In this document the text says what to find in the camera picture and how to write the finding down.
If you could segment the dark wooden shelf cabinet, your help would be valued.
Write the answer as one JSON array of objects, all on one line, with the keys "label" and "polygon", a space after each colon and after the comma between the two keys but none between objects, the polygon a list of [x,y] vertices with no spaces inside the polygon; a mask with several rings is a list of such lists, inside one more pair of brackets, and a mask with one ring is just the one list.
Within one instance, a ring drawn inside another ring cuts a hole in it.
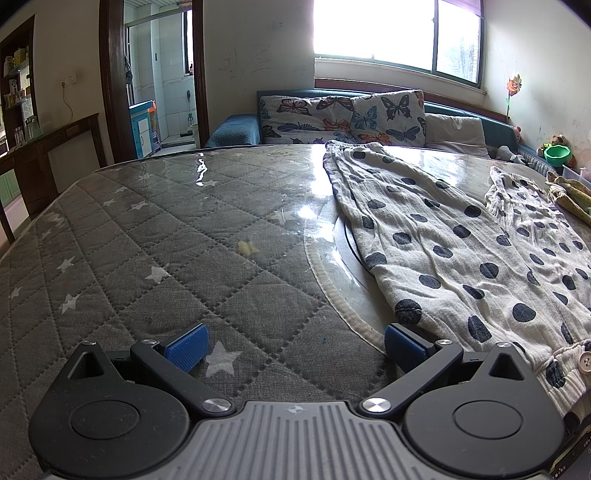
[{"label": "dark wooden shelf cabinet", "polygon": [[29,139],[27,121],[38,118],[34,81],[35,16],[1,41],[1,121],[7,148]]}]

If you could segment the teal sofa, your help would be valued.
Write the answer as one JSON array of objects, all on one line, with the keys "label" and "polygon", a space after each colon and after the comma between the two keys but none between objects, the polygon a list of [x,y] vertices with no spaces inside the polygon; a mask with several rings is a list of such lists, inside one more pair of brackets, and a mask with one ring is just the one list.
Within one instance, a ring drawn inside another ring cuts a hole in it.
[{"label": "teal sofa", "polygon": [[[369,96],[371,94],[374,94],[374,91],[318,88],[303,90],[261,90],[256,92],[256,100],[259,100],[264,95],[284,95],[303,98],[325,96],[353,98],[356,96]],[[466,106],[460,101],[450,100],[431,93],[426,94],[425,110],[427,113],[432,114],[480,118],[483,122],[484,135],[488,146],[495,149],[502,145],[508,146],[513,153],[522,155],[528,163],[532,163],[535,170],[541,168],[543,174],[546,174],[546,171],[552,168],[552,165],[543,156],[538,155],[534,149],[518,140],[514,127],[502,121],[500,114],[488,112],[480,107]]]}]

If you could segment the dark wooden side table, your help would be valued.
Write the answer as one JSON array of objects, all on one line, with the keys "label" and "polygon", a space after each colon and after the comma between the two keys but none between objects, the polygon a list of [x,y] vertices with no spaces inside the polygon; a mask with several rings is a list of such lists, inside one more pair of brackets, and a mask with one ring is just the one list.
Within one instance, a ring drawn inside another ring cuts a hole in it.
[{"label": "dark wooden side table", "polygon": [[98,165],[106,167],[97,113],[43,134],[22,147],[10,150],[1,158],[1,174],[15,171],[29,214],[38,215],[58,197],[48,152],[86,132],[92,136]]}]

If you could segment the grey plain cushion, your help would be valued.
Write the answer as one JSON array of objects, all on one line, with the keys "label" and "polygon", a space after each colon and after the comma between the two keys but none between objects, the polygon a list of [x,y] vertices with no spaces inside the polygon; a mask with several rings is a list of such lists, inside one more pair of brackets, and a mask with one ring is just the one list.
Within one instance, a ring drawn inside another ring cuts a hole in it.
[{"label": "grey plain cushion", "polygon": [[488,158],[482,120],[477,117],[426,114],[428,149]]}]

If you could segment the grey quilted star table cover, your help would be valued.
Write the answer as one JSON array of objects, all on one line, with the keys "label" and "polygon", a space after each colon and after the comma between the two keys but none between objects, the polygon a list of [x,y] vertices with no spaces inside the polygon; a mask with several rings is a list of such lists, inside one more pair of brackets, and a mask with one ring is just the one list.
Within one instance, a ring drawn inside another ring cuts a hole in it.
[{"label": "grey quilted star table cover", "polygon": [[[193,376],[236,402],[358,401],[394,379],[394,312],[363,264],[325,146],[211,150],[132,162],[69,187],[1,261],[1,475],[33,479],[34,409],[83,341],[107,350],[209,332]],[[493,166],[384,147],[483,199]]]}]

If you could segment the white polka dot shirt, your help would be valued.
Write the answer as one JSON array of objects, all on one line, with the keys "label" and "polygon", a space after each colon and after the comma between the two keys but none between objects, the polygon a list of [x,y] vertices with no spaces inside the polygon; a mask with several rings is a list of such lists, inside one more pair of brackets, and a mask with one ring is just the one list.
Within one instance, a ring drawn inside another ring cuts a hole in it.
[{"label": "white polka dot shirt", "polygon": [[590,250],[565,215],[532,180],[490,169],[489,212],[525,262],[529,284],[575,310],[590,311]]}]

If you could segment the grey plush toy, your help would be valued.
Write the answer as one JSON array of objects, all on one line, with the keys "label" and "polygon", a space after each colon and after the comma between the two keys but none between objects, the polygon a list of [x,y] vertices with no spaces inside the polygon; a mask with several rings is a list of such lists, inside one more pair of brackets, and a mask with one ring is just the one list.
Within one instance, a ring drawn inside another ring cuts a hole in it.
[{"label": "grey plush toy", "polygon": [[497,149],[496,159],[497,160],[502,160],[502,161],[505,161],[505,162],[515,163],[515,164],[521,164],[521,165],[525,165],[526,164],[526,161],[525,161],[525,159],[524,159],[524,157],[522,155],[515,154],[506,145],[500,146]]}]

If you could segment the white navy polka dot pants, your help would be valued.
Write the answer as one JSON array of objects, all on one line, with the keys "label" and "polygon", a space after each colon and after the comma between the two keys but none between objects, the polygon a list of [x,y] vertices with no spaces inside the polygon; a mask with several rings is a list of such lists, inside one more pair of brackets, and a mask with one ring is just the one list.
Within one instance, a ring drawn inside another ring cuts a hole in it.
[{"label": "white navy polka dot pants", "polygon": [[590,412],[590,311],[526,278],[486,207],[380,144],[325,147],[325,172],[363,264],[401,324],[467,350],[513,344],[561,414]]}]

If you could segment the yellow green cloth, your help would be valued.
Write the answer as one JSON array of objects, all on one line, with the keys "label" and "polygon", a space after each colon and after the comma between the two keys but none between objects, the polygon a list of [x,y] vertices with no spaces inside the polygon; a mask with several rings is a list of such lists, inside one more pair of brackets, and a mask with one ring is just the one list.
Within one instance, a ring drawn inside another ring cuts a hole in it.
[{"label": "yellow green cloth", "polygon": [[575,179],[567,179],[553,172],[546,175],[548,194],[553,202],[578,218],[590,215],[590,189]]}]

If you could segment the blue white small cabinet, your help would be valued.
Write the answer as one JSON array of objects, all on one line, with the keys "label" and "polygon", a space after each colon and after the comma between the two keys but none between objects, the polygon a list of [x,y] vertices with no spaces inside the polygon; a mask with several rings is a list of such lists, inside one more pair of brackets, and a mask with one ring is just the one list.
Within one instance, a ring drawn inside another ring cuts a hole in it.
[{"label": "blue white small cabinet", "polygon": [[156,103],[147,100],[129,107],[134,147],[138,159],[160,149]]}]

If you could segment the colourful pinwheel toy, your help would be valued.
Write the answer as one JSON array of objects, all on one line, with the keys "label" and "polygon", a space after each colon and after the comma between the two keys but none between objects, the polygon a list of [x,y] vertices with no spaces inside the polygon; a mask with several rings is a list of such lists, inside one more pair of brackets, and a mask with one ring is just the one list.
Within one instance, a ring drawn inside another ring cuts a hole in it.
[{"label": "colourful pinwheel toy", "polygon": [[509,122],[512,98],[521,91],[521,88],[522,88],[522,78],[519,74],[508,79],[508,81],[506,83],[506,90],[507,90],[506,115],[505,115],[506,122]]}]

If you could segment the green plastic bowl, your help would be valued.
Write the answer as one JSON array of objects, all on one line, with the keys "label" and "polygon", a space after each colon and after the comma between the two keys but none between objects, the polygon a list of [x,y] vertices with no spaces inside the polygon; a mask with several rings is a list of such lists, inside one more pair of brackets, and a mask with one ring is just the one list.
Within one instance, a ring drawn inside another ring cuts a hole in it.
[{"label": "green plastic bowl", "polygon": [[565,145],[550,145],[544,149],[545,160],[553,167],[563,167],[572,159],[572,152]]}]

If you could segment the clear plastic storage box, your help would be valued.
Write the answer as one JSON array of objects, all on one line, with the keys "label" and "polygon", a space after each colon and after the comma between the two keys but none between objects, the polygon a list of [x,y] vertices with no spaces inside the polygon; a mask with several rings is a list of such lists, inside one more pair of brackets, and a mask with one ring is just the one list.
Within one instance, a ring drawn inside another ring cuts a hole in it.
[{"label": "clear plastic storage box", "polygon": [[584,176],[582,176],[580,173],[570,169],[568,166],[564,166],[563,167],[563,172],[562,172],[562,176],[565,179],[570,179],[570,180],[576,180],[579,181],[580,183],[582,183],[584,186],[586,186],[588,189],[591,188],[591,182],[589,180],[587,180]]}]

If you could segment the butterfly print cushion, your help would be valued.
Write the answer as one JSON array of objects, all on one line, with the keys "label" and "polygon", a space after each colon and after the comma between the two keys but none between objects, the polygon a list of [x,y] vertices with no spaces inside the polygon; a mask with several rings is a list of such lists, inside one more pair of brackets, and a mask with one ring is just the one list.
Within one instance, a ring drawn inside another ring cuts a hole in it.
[{"label": "butterfly print cushion", "polygon": [[420,90],[373,95],[259,99],[259,125],[270,144],[342,143],[423,147],[427,120]]}]

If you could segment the blue pillow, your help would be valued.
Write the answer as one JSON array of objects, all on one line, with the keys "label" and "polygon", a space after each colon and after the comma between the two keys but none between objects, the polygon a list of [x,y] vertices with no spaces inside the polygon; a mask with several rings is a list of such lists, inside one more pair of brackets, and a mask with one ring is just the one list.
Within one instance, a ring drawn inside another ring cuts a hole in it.
[{"label": "blue pillow", "polygon": [[231,115],[212,134],[205,148],[256,146],[260,138],[259,119],[256,114]]}]

